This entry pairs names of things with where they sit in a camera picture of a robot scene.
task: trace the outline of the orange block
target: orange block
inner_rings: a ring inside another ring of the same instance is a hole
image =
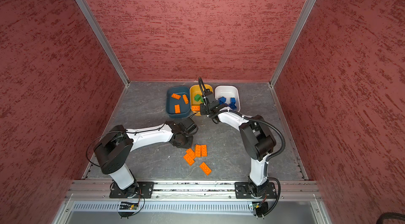
[[[180,105],[175,105],[175,113],[180,113]]]
[[[191,110],[192,111],[200,111],[200,106],[199,105],[192,105]]]
[[[204,171],[204,173],[208,176],[211,173],[211,169],[208,168],[208,166],[205,164],[205,162],[203,162],[200,165],[200,168]]]
[[[177,95],[177,94],[173,93],[173,94],[172,94],[172,98],[174,98],[174,99],[180,99],[180,98],[181,98],[181,95]]]
[[[184,160],[188,163],[188,165],[193,165],[194,160],[193,158],[191,158],[191,156],[189,154],[185,154],[185,156],[183,156]]]
[[[196,157],[201,157],[201,145],[196,145],[195,154],[196,154]]]
[[[191,158],[194,159],[194,158],[196,157],[196,154],[194,153],[194,151],[193,151],[191,148],[189,148],[188,150],[186,150],[186,152],[187,152],[187,154],[190,155]]]
[[[207,156],[207,146],[201,145],[201,156]]]
[[[183,95],[183,99],[184,99],[185,104],[188,104],[188,98],[187,98],[186,94]]]

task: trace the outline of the dark blue tray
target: dark blue tray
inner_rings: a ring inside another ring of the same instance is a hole
[[[181,95],[179,100],[172,98],[172,94],[175,93],[177,95]],[[186,95],[188,98],[188,104],[185,104],[183,95]],[[180,105],[180,112],[175,113],[175,105]],[[178,86],[170,88],[167,91],[167,99],[166,99],[166,113],[169,115],[170,118],[178,119],[182,117],[187,117],[190,114],[191,105],[190,105],[190,89],[185,86]]]

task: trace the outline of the green block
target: green block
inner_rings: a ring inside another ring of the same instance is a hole
[[[195,95],[194,100],[197,101],[197,102],[200,101],[201,100],[201,95],[200,94]]]

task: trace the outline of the textured red wall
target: textured red wall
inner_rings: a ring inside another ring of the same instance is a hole
[[[405,0],[317,0],[276,91],[334,224],[405,213]]]
[[[49,223],[123,84],[74,0],[0,15],[0,223]]]
[[[269,81],[305,0],[87,0],[131,80]]]

